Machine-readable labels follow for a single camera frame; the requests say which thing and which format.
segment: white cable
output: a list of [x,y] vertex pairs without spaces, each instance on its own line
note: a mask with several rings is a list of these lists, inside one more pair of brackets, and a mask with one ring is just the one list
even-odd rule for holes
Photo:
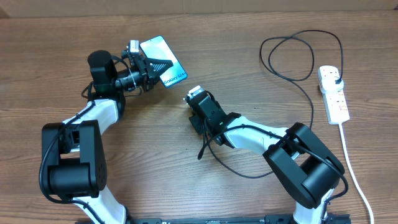
[[136,81],[134,80],[134,76],[132,75],[130,68],[128,68],[128,69],[129,69],[129,72],[130,72],[130,75],[132,78],[132,82],[134,83],[134,88],[137,88]]
[[349,170],[349,172],[350,172],[350,174],[351,174],[351,176],[353,178],[356,190],[358,190],[358,193],[360,194],[361,198],[363,199],[363,202],[366,205],[366,208],[368,209],[369,216],[370,216],[370,219],[371,219],[371,224],[373,224],[374,223],[374,217],[373,217],[373,212],[372,212],[371,205],[369,204],[368,200],[366,200],[365,195],[363,194],[361,188],[359,187],[359,184],[356,181],[356,177],[355,177],[353,168],[351,167],[351,163],[349,162],[349,157],[348,157],[348,152],[347,152],[347,147],[346,147],[346,140],[344,138],[344,132],[343,132],[343,125],[341,123],[339,123],[338,127],[340,129],[341,143],[343,144],[343,151],[344,151],[344,156],[346,158],[348,170]]

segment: black cable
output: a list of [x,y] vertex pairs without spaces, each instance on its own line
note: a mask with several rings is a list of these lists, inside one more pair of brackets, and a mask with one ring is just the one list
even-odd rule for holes
[[80,94],[81,97],[88,99],[88,95],[91,94],[91,91],[90,91],[90,93],[87,93],[87,96],[85,96],[85,93],[89,89],[90,85],[93,86],[93,84],[94,84],[94,81],[92,81],[92,82],[90,82],[90,84],[88,84],[88,86],[81,92],[81,94]]
[[347,182],[347,179],[346,179],[346,178],[344,177],[344,175],[343,175],[339,170],[337,170],[336,167],[334,167],[330,162],[328,162],[328,161],[322,159],[321,157],[319,157],[319,156],[316,155],[315,153],[313,153],[313,152],[309,151],[308,149],[306,149],[306,148],[304,148],[304,147],[298,145],[296,142],[293,142],[293,141],[286,141],[286,143],[287,143],[287,144],[290,144],[290,145],[295,144],[295,147],[299,147],[302,151],[304,151],[304,152],[310,154],[312,157],[316,158],[318,161],[320,161],[320,162],[324,163],[325,165],[327,165],[329,168],[331,168],[332,170],[334,170],[334,171],[339,175],[339,177],[342,179],[342,181],[343,181],[343,183],[344,183],[344,190],[343,190],[342,192],[340,192],[340,193],[338,193],[338,194],[336,194],[336,195],[334,195],[334,196],[331,196],[331,197],[329,197],[329,198],[327,198],[327,199],[325,200],[325,203],[323,204],[323,211],[322,211],[322,216],[321,216],[321,219],[323,220],[324,217],[325,217],[325,214],[326,214],[327,206],[328,206],[328,204],[330,203],[330,201],[333,200],[333,199],[342,197],[344,194],[347,193],[347,191],[348,191],[348,182]]
[[213,94],[211,94],[211,93],[210,93],[209,91],[207,91],[207,90],[205,90],[204,92],[207,93],[207,94],[209,94],[211,100],[216,101],[215,98],[214,98],[214,96],[213,96]]
[[251,129],[255,129],[255,130],[257,130],[257,131],[259,131],[259,132],[261,132],[261,133],[264,133],[264,134],[266,134],[266,135],[268,135],[268,136],[270,136],[270,137],[274,137],[274,138],[277,138],[277,139],[284,139],[283,137],[281,137],[281,136],[279,136],[279,135],[276,135],[276,134],[274,134],[274,133],[272,133],[272,132],[263,130],[263,129],[259,128],[259,127],[256,127],[256,126],[253,126],[253,125],[248,125],[248,124],[241,124],[241,125],[239,125],[239,126],[235,126],[235,127],[232,127],[232,128],[226,128],[226,129],[224,129],[222,132],[220,132],[220,133],[216,134],[215,136],[211,137],[211,139],[210,139],[208,142],[206,142],[206,144],[204,144],[204,145],[202,146],[202,148],[200,149],[200,152],[199,152],[199,153],[201,153],[202,151],[204,151],[205,148],[208,147],[208,146],[210,145],[210,143],[211,143],[212,141],[214,141],[214,139],[216,139],[216,138],[219,137],[220,135],[224,134],[225,132],[232,131],[232,130],[235,130],[235,129],[238,129],[238,128],[251,128]]
[[126,66],[126,68],[128,70],[130,70],[129,66],[127,65],[127,63],[123,59],[121,59],[121,58],[119,58],[119,57],[117,57],[115,55],[111,55],[111,59],[116,61],[114,64],[117,64],[117,63],[121,62],[124,66]]
[[141,86],[139,86],[138,88],[139,88],[139,93],[138,93],[137,95],[127,95],[127,96],[125,96],[125,97],[141,96],[141,94],[142,94],[142,88],[141,88]]
[[[344,61],[343,46],[341,45],[340,39],[339,39],[335,34],[333,34],[333,33],[331,33],[331,32],[328,32],[328,31],[324,31],[324,30],[303,30],[303,31],[297,32],[297,33],[295,33],[295,34],[293,34],[293,35],[291,35],[291,36],[271,37],[271,38],[268,38],[268,39],[264,40],[264,41],[261,43],[261,46],[260,46],[260,60],[261,60],[261,63],[265,66],[265,68],[266,68],[269,72],[271,72],[272,74],[274,74],[274,75],[276,75],[276,76],[278,76],[278,77],[280,77],[280,78],[283,78],[284,80],[287,80],[287,81],[291,82],[293,85],[297,86],[297,88],[299,88],[299,89],[304,93],[304,95],[307,97],[307,99],[309,100],[310,105],[311,105],[311,122],[310,122],[310,129],[312,129],[313,114],[314,114],[314,108],[313,108],[312,100],[311,100],[310,97],[307,95],[307,93],[303,90],[303,88],[301,88],[301,86],[299,86],[297,83],[295,83],[295,82],[299,82],[299,81],[304,81],[304,80],[306,80],[306,79],[312,74],[313,68],[314,68],[314,64],[315,64],[315,57],[314,57],[313,49],[312,49],[311,45],[310,45],[307,41],[295,37],[295,35],[301,34],[301,33],[303,33],[303,32],[323,32],[323,33],[330,34],[330,35],[332,35],[334,38],[336,38],[336,40],[337,40],[338,43],[339,43],[339,46],[340,46],[340,53],[341,53],[341,73],[340,73],[340,78],[336,81],[336,83],[340,83],[341,80],[342,80],[342,78],[343,78],[343,61]],[[271,50],[271,52],[269,53],[269,55],[268,55],[268,65],[269,65],[269,68],[268,68],[267,65],[266,65],[266,63],[264,62],[264,60],[263,60],[263,58],[262,58],[262,47],[264,46],[264,44],[265,44],[267,41],[269,41],[269,40],[274,40],[274,39],[283,39],[283,40],[282,40],[281,42],[279,42],[279,43]],[[294,79],[294,78],[285,77],[285,76],[281,75],[280,73],[278,73],[278,72],[272,67],[272,64],[271,64],[271,55],[272,55],[272,53],[274,53],[275,49],[278,48],[279,45],[283,44],[285,41],[290,40],[290,39],[294,39],[294,40],[298,40],[298,41],[303,42],[304,44],[306,44],[306,45],[308,46],[308,48],[309,48],[310,51],[311,51],[311,56],[312,56],[312,66],[311,66],[311,70],[310,70],[310,73],[309,73],[306,77],[304,77],[304,78]]]
[[[90,85],[87,87],[87,89],[89,89],[89,91],[91,91],[91,86],[92,83],[90,83]],[[52,198],[45,190],[44,190],[44,180],[43,180],[43,171],[44,171],[44,164],[47,161],[47,158],[50,154],[51,149],[53,148],[53,145],[55,144],[55,142],[57,141],[57,139],[61,136],[61,134],[64,132],[64,130],[71,125],[73,122],[75,122],[76,120],[80,119],[80,117],[82,117],[84,114],[86,114],[87,112],[89,112],[89,110],[91,110],[92,108],[94,108],[95,106],[95,102],[92,101],[91,105],[85,109],[84,111],[82,111],[80,114],[76,114],[76,116],[74,116],[70,121],[68,121],[65,125],[63,125],[59,130],[58,133],[54,136],[54,138],[52,139],[49,147],[47,148],[42,163],[40,165],[40,171],[39,171],[39,185],[40,185],[40,189],[44,195],[45,198],[47,198],[49,201],[53,202],[53,203],[60,203],[60,204],[79,204],[83,206],[83,209],[88,209],[88,211],[94,216],[94,218],[99,222],[104,224],[105,222],[102,221],[102,219],[100,219],[100,217],[98,216],[98,214],[88,205],[88,203],[86,202],[82,202],[80,200],[57,200],[55,198]]]
[[[207,135],[206,135],[206,130],[207,130],[207,124],[206,124],[206,122],[204,122],[204,125],[203,125],[203,145],[205,145],[206,142],[208,141]],[[213,155],[213,157],[214,157],[221,165],[223,165],[223,166],[224,166],[225,168],[227,168],[229,171],[231,171],[232,173],[234,173],[234,174],[236,174],[236,175],[238,175],[238,176],[240,176],[240,177],[244,177],[244,178],[247,178],[247,179],[258,179],[258,178],[261,178],[261,177],[265,177],[265,176],[267,176],[267,175],[269,175],[269,174],[272,174],[272,173],[274,172],[274,171],[270,171],[270,172],[268,172],[268,173],[266,173],[266,174],[262,174],[262,175],[255,176],[255,177],[251,177],[251,176],[247,176],[247,175],[240,174],[240,173],[236,172],[235,170],[233,170],[232,168],[228,167],[224,162],[222,162],[222,161],[216,156],[216,154],[213,152],[213,150],[211,149],[210,145],[208,145],[208,148],[209,148],[211,154]]]
[[93,88],[93,85],[94,85],[94,81],[92,81],[92,82],[90,82],[90,84],[88,84],[87,97],[88,97],[88,100],[90,100],[90,101],[94,101],[93,97],[91,95],[91,89]]

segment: wire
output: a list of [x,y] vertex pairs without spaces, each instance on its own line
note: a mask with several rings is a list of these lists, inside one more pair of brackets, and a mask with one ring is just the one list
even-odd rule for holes
[[[206,122],[204,122],[204,125],[203,125],[203,145],[205,145],[206,142],[208,142],[208,140],[207,140],[207,135],[206,135],[206,130],[207,130],[207,129],[208,129],[208,128],[207,128],[207,124],[206,124]],[[214,157],[221,165],[223,165],[223,166],[224,166],[225,168],[227,168],[229,171],[231,171],[232,173],[234,173],[234,174],[236,174],[236,175],[238,175],[238,176],[240,176],[240,177],[244,177],[244,178],[247,178],[247,179],[258,179],[258,178],[261,178],[261,177],[268,176],[269,174],[272,174],[272,173],[274,172],[274,171],[270,171],[270,172],[268,172],[268,173],[266,173],[266,174],[262,174],[262,175],[255,176],[255,177],[251,177],[251,176],[247,176],[247,175],[240,174],[240,173],[236,172],[235,170],[233,170],[232,168],[228,167],[224,162],[222,162],[222,161],[216,156],[216,154],[213,152],[213,150],[211,149],[210,145],[208,145],[208,148],[209,148],[211,154],[213,155],[213,157]]]
[[124,66],[126,66],[127,69],[129,69],[129,66],[127,65],[127,63],[124,61],[124,59],[121,59],[115,55],[111,55],[111,59],[115,60],[116,62],[114,63],[115,65],[119,62],[121,62]]
[[340,192],[340,193],[338,193],[338,194],[336,194],[336,195],[334,195],[334,196],[331,196],[331,197],[329,197],[329,198],[327,198],[327,199],[325,200],[325,202],[324,202],[324,204],[323,204],[323,212],[322,212],[322,215],[321,215],[321,219],[323,220],[323,218],[325,217],[325,214],[326,214],[327,206],[328,206],[328,204],[330,203],[330,201],[332,201],[333,199],[342,197],[344,194],[347,193],[347,191],[348,191],[348,182],[347,182],[347,179],[344,177],[344,175],[343,175],[339,170],[336,169],[336,167],[334,167],[334,166],[331,164],[331,162],[328,162],[328,161],[322,159],[321,157],[319,157],[319,156],[316,155],[315,153],[313,153],[313,152],[309,151],[308,149],[306,149],[306,148],[300,146],[300,145],[297,144],[296,142],[293,142],[293,141],[286,141],[286,143],[289,144],[289,145],[291,145],[291,146],[294,144],[294,147],[300,148],[303,152],[306,152],[306,153],[310,154],[312,157],[316,158],[318,161],[320,161],[320,162],[324,163],[325,165],[327,165],[329,168],[331,168],[332,170],[334,170],[334,171],[339,175],[339,177],[342,179],[342,181],[343,181],[343,183],[344,183],[344,190],[343,190],[342,192]]
[[138,93],[137,95],[127,95],[127,96],[125,96],[125,97],[140,96],[140,95],[142,94],[142,88],[141,88],[141,86],[139,86],[138,88],[139,88],[139,93]]
[[127,57],[123,57],[123,55],[122,55],[122,58],[119,58],[120,60],[117,60],[117,61],[115,61],[114,62],[114,65],[116,65],[117,63],[119,63],[121,60],[124,60],[124,59],[126,59]]
[[347,166],[348,166],[349,173],[351,174],[351,176],[352,176],[352,178],[353,178],[353,182],[354,182],[354,185],[355,185],[355,187],[356,187],[356,190],[357,190],[358,193],[360,194],[360,196],[361,196],[363,202],[364,202],[365,205],[366,205],[366,208],[368,209],[369,216],[370,216],[370,222],[371,222],[371,224],[373,224],[373,223],[374,223],[374,217],[373,217],[372,208],[371,208],[371,206],[370,206],[368,200],[366,199],[365,195],[363,194],[361,188],[359,187],[358,181],[356,180],[356,177],[355,177],[355,174],[354,174],[354,170],[353,170],[353,168],[352,168],[352,166],[351,166],[351,163],[350,163],[350,161],[349,161],[348,151],[347,151],[347,147],[346,147],[346,140],[345,140],[344,132],[343,132],[343,125],[342,125],[341,123],[339,123],[339,124],[338,124],[338,127],[339,127],[339,130],[340,130],[341,143],[342,143],[342,145],[343,145],[344,156],[345,156],[345,159],[346,159],[346,162],[347,162]]
[[53,149],[53,146],[55,144],[55,142],[59,139],[59,137],[61,136],[61,134],[64,132],[64,130],[71,125],[73,122],[75,122],[76,120],[80,119],[82,116],[84,116],[87,112],[89,112],[91,109],[93,109],[95,106],[95,102],[92,101],[91,105],[85,109],[84,111],[82,111],[80,114],[76,114],[76,116],[74,116],[70,121],[68,121],[65,125],[63,125],[59,130],[58,133],[54,136],[54,138],[52,139],[52,141],[49,144],[49,147],[47,148],[42,163],[40,165],[40,170],[39,170],[39,185],[40,185],[40,189],[42,191],[42,193],[44,194],[44,197],[47,198],[49,201],[53,202],[53,203],[60,203],[60,204],[80,204],[83,206],[83,209],[86,209],[93,215],[93,217],[99,222],[104,224],[105,222],[103,222],[100,217],[98,216],[98,214],[88,205],[88,203],[86,202],[82,202],[80,200],[57,200],[55,198],[52,198],[45,190],[44,190],[44,179],[43,179],[43,171],[44,171],[44,164],[47,162],[47,158],[51,152],[51,150]]
[[[90,84],[88,84],[88,86],[81,92],[81,97],[88,99],[89,96],[91,96],[91,88],[94,84],[94,81],[90,82]],[[85,96],[85,92],[90,88],[90,91],[87,93],[87,96]]]
[[[297,83],[295,83],[295,82],[300,82],[300,81],[306,80],[306,79],[312,74],[313,68],[314,68],[314,64],[315,64],[315,57],[314,57],[313,49],[312,49],[311,45],[310,45],[307,41],[295,37],[297,34],[301,34],[301,33],[303,33],[303,32],[323,32],[323,33],[330,34],[330,35],[332,35],[334,38],[336,38],[336,40],[337,40],[338,43],[339,43],[339,46],[340,46],[340,53],[341,53],[341,73],[340,73],[340,78],[336,81],[336,83],[340,83],[340,82],[341,82],[341,79],[343,78],[343,60],[344,60],[343,46],[341,45],[340,39],[339,39],[335,34],[333,34],[333,33],[331,33],[331,32],[324,31],[324,30],[303,30],[303,31],[297,32],[297,33],[295,33],[295,34],[293,34],[293,35],[291,35],[291,36],[271,37],[271,38],[268,38],[268,39],[264,40],[264,41],[261,43],[259,55],[260,55],[261,63],[265,66],[265,68],[266,68],[269,72],[271,72],[272,74],[274,74],[274,75],[276,75],[276,76],[278,76],[278,77],[280,77],[280,78],[283,78],[284,80],[287,80],[287,81],[291,82],[293,85],[297,86],[297,88],[299,88],[299,89],[301,90],[301,92],[303,92],[304,95],[307,97],[307,99],[308,99],[309,102],[310,102],[310,106],[311,106],[311,122],[310,122],[310,129],[312,129],[313,114],[314,114],[314,107],[313,107],[312,100],[311,100],[310,97],[307,95],[307,93],[303,90],[303,88],[301,88],[300,85],[298,85]],[[282,40],[281,42],[279,42],[279,43],[271,50],[271,52],[269,53],[269,55],[268,55],[268,65],[269,65],[269,68],[268,68],[268,66],[266,65],[266,63],[264,62],[264,60],[263,60],[263,58],[262,58],[262,47],[264,46],[264,44],[265,44],[267,41],[269,41],[269,40],[274,40],[274,39],[283,39],[283,40]],[[272,67],[272,64],[271,64],[271,55],[272,55],[272,53],[274,53],[275,49],[278,48],[279,45],[283,44],[285,41],[290,40],[290,39],[294,39],[294,40],[298,40],[298,41],[303,42],[304,44],[306,44],[306,45],[308,46],[308,48],[309,48],[310,51],[311,51],[311,56],[312,56],[311,70],[310,70],[310,73],[309,73],[306,77],[304,77],[304,78],[294,79],[294,78],[285,77],[285,76],[281,75],[280,73],[278,73],[278,72],[274,69],[274,67]]]
[[206,142],[206,144],[202,145],[202,147],[201,147],[201,149],[200,149],[200,151],[199,151],[199,154],[198,154],[198,160],[201,159],[201,157],[202,157],[202,155],[203,155],[203,153],[204,153],[204,151],[205,151],[205,148],[208,147],[208,146],[210,145],[210,143],[211,143],[212,141],[214,141],[214,139],[216,139],[216,138],[219,137],[220,135],[224,134],[225,132],[232,131],[232,130],[235,130],[235,129],[238,129],[238,128],[251,128],[251,129],[255,129],[255,130],[257,130],[257,131],[259,131],[259,132],[261,132],[261,133],[264,133],[264,134],[266,134],[266,135],[268,135],[268,136],[270,136],[270,137],[274,137],[274,138],[278,138],[278,139],[284,139],[283,137],[281,137],[281,136],[279,136],[279,135],[276,135],[276,134],[274,134],[274,133],[272,133],[272,132],[263,130],[263,129],[258,128],[258,127],[256,127],[256,126],[248,125],[248,124],[242,124],[242,125],[235,126],[235,127],[232,127],[232,128],[226,128],[226,129],[224,129],[222,132],[220,132],[220,133],[216,134],[215,136],[211,137],[211,139],[210,139],[208,142]]

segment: wood grain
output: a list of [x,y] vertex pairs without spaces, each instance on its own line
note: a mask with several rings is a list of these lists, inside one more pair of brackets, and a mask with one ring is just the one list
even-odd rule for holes
[[398,0],[0,0],[11,18],[393,10]]
[[4,12],[4,10],[1,8],[1,6],[0,6],[0,19],[3,19],[3,18],[8,18],[9,16],[7,15],[7,13],[6,12]]
[[[274,175],[257,180],[221,167],[208,151],[182,101],[201,85],[226,112],[269,126],[308,124],[310,107],[300,90],[267,72],[260,43],[304,29],[338,35],[345,53],[345,92],[351,120],[344,125],[351,163],[372,205],[376,223],[398,218],[398,13],[301,12],[179,16],[113,16],[0,20],[0,223],[73,223],[85,214],[73,205],[54,205],[37,183],[40,132],[46,123],[73,116],[90,82],[87,56],[95,50],[119,54],[129,39],[162,35],[188,72],[184,82],[128,98],[122,120],[103,135],[108,186],[132,216],[160,218],[258,217],[292,213],[294,201]],[[340,66],[336,41],[302,34],[315,51],[315,68]],[[275,43],[264,46],[267,54]],[[303,77],[310,52],[299,42],[280,46],[274,68]],[[313,131],[343,162],[336,126],[327,124],[316,74],[300,85],[315,107]],[[225,163],[247,175],[270,171],[261,156],[214,147]],[[351,177],[333,213],[367,223],[368,213]]]

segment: phone screen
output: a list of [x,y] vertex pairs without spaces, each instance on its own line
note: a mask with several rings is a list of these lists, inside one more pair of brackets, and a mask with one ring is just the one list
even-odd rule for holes
[[160,76],[164,86],[170,87],[187,78],[187,73],[162,36],[141,43],[140,48],[147,58],[171,60],[173,62],[173,66]]

